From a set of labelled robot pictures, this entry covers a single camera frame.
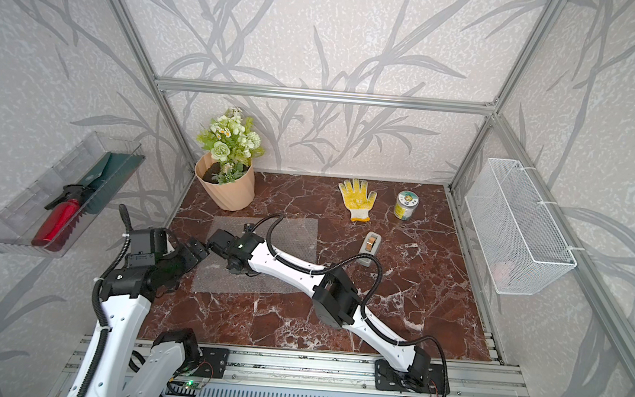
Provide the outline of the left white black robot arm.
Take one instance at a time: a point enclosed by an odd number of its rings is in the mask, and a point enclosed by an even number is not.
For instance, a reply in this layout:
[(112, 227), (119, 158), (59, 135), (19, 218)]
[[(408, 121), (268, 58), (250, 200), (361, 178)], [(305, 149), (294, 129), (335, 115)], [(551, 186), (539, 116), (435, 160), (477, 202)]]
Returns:
[(97, 324), (66, 397), (164, 397), (171, 378), (203, 361), (194, 332), (179, 329), (161, 333), (133, 377), (126, 375), (136, 365), (133, 347), (158, 290), (172, 289), (209, 251), (194, 238), (170, 245), (165, 227), (135, 230), (128, 208), (119, 211), (125, 243), (94, 281)]

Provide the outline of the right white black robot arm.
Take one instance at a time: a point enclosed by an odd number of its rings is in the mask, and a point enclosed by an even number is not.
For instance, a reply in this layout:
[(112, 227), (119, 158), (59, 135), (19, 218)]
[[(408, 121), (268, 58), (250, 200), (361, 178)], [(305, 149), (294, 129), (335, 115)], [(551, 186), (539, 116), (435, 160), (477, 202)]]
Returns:
[[(309, 296), (320, 321), (360, 337), (380, 354), (393, 372), (397, 386), (419, 393), (428, 388), (436, 388), (440, 395), (448, 393), (448, 367), (438, 340), (431, 335), (405, 340), (368, 308), (384, 275), (381, 261), (376, 256), (359, 253), (327, 268), (303, 261), (271, 243), (275, 227), (284, 216), (275, 214), (268, 218), (274, 223), (265, 237), (255, 232), (258, 227), (255, 224), (245, 227), (239, 236), (218, 229), (208, 239), (207, 247), (225, 259), (228, 268), (235, 273), (275, 277)], [(347, 264), (363, 258), (377, 268), (376, 280), (364, 297), (345, 271)]]

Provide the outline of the beige ribbed flower pot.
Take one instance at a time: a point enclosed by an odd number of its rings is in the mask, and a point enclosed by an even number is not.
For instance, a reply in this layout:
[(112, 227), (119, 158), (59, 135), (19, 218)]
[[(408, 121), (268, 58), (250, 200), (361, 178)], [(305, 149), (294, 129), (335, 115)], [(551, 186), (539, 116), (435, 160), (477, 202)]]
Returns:
[(206, 182), (206, 172), (216, 164), (210, 153), (206, 153), (195, 165), (196, 178), (219, 208), (236, 212), (245, 209), (255, 197), (255, 173), (253, 165), (235, 182), (219, 185)]

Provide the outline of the dark green trowel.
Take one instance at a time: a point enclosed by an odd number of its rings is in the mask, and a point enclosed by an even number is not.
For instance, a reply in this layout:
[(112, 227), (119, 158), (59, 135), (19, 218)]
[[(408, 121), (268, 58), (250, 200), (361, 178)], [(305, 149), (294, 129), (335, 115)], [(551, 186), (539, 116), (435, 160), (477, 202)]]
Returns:
[(108, 152), (84, 175), (78, 185), (85, 188), (85, 213), (97, 215), (107, 206), (124, 185), (129, 165), (130, 155)]

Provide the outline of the green white artificial flowers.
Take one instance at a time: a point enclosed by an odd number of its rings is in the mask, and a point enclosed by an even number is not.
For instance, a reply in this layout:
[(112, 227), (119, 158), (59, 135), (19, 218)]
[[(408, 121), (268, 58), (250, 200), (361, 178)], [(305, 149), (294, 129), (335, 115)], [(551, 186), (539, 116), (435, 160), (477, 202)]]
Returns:
[(254, 130), (254, 119), (236, 107), (212, 119), (196, 140), (213, 160), (209, 169), (201, 174), (202, 180), (210, 184), (236, 182), (265, 151), (262, 138)]

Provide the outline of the red spray bottle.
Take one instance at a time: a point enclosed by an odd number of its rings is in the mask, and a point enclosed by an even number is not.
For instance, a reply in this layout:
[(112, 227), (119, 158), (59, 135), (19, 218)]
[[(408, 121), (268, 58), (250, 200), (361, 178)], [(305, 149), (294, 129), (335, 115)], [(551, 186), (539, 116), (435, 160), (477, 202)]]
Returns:
[(84, 204), (94, 193), (94, 188), (83, 185), (65, 185), (58, 198), (45, 206), (49, 216), (39, 227), (31, 245), (50, 252), (59, 252), (83, 215)]

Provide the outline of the yellow white work glove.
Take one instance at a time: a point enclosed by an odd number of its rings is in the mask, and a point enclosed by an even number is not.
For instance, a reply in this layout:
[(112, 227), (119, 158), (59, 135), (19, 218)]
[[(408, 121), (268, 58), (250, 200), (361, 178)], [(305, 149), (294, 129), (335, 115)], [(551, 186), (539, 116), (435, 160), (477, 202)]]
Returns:
[(368, 182), (361, 179), (344, 180), (338, 184), (343, 203), (350, 211), (352, 222), (370, 221), (370, 210), (377, 198), (375, 191), (368, 191)]

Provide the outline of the sunflower label tin can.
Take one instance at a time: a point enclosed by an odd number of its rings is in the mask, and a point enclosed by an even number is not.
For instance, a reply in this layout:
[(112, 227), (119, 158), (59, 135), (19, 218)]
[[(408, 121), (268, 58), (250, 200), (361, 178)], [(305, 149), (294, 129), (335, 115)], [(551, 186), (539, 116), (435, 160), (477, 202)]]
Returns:
[(420, 203), (418, 195), (411, 191), (401, 191), (397, 195), (394, 215), (400, 220), (409, 220)]

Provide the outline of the clear plastic wall bin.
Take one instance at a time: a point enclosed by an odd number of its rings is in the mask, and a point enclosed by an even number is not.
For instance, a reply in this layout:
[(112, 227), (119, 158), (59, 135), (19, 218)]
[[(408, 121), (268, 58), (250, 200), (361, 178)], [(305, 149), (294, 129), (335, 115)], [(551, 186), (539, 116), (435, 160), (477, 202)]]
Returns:
[(128, 166), (124, 185), (145, 161), (139, 141), (121, 140), (97, 132), (90, 133), (1, 210), (0, 253), (49, 258), (60, 258), (65, 255), (99, 213), (87, 214), (83, 206), (81, 219), (59, 252), (33, 246), (30, 242), (50, 214), (50, 211), (45, 210), (45, 206), (61, 195), (65, 185), (78, 185), (84, 175), (108, 152), (130, 155), (131, 165)]

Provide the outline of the aluminium cage frame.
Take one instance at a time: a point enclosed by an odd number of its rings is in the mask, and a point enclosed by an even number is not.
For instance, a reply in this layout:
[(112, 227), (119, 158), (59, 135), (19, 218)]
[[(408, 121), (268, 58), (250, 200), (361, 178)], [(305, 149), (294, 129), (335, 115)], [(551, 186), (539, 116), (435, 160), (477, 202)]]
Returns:
[[(164, 118), (169, 130), (181, 147), (185, 159), (192, 161), (192, 151), (183, 136), (181, 127), (171, 111), (162, 87), (169, 90), (217, 93), (227, 95), (269, 97), (279, 99), (303, 100), (304, 102), (328, 102), (341, 105), (367, 105), (368, 107), (382, 106), (384, 108), (406, 108), (406, 110), (420, 109), (430, 112), (454, 112), (458, 114), (477, 114), (485, 116), (481, 131), (475, 137), (471, 149), (466, 155), (467, 160), (476, 156), (484, 139), (494, 129), (504, 143), (505, 150), (515, 160), (521, 162), (527, 170), (531, 183), (538, 193), (548, 201), (549, 210), (554, 223), (559, 226), (565, 240), (574, 246), (582, 245), (578, 235), (567, 222), (562, 208), (558, 207), (553, 194), (550, 192), (541, 173), (535, 169), (534, 161), (528, 156), (526, 149), (520, 144), (519, 137), (511, 128), (503, 108), (522, 78), (529, 63), (535, 58), (540, 45), (548, 37), (551, 28), (557, 23), (561, 12), (569, 0), (547, 0), (540, 15), (540, 19), (530, 32), (529, 40), (521, 50), (517, 62), (510, 71), (505, 87), (495, 100), (488, 103), (458, 100), (431, 99), (420, 97), (405, 97), (379, 94), (363, 94), (355, 92), (341, 92), (331, 90), (303, 89), (283, 86), (265, 86), (255, 84), (228, 83), (217, 81), (176, 79), (158, 77), (152, 68), (149, 55), (143, 46), (143, 41), (136, 29), (125, 0), (107, 0), (115, 16), (120, 30), (125, 36), (131, 53), (139, 64), (139, 70), (147, 84), (147, 93), (155, 101), (160, 115)], [(635, 387), (635, 329), (628, 323), (625, 314), (619, 308), (618, 302), (610, 294), (608, 286), (602, 280), (600, 272), (593, 263), (586, 249), (579, 250), (575, 278), (582, 293), (593, 311), (593, 317), (600, 324), (607, 335), (610, 344), (619, 357), (620, 364), (625, 368), (629, 381)]]

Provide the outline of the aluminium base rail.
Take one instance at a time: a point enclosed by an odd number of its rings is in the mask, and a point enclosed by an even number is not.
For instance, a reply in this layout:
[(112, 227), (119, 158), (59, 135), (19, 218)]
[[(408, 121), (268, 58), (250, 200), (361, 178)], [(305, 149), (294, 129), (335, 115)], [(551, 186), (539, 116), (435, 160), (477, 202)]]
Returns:
[[(378, 393), (383, 382), (374, 355), (230, 345), (228, 358), (218, 359), (213, 344), (203, 348), (211, 363), (199, 367), (202, 378), (223, 373), (215, 384), (367, 394)], [(531, 397), (516, 366), (452, 360), (448, 371), (448, 397)]]

